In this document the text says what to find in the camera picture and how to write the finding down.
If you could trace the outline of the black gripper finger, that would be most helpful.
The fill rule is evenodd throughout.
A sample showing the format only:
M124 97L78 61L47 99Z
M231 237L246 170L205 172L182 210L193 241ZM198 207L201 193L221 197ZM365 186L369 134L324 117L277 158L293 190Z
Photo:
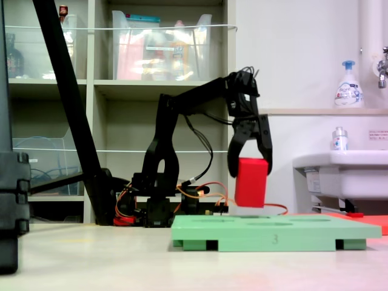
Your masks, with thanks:
M249 133L235 133L230 141L227 153L227 165L230 176L237 177L239 155L245 143L250 139Z
M273 147L268 116L260 115L258 125L260 139L260 141L257 141L258 149L268 163L267 175L270 175L273 167Z

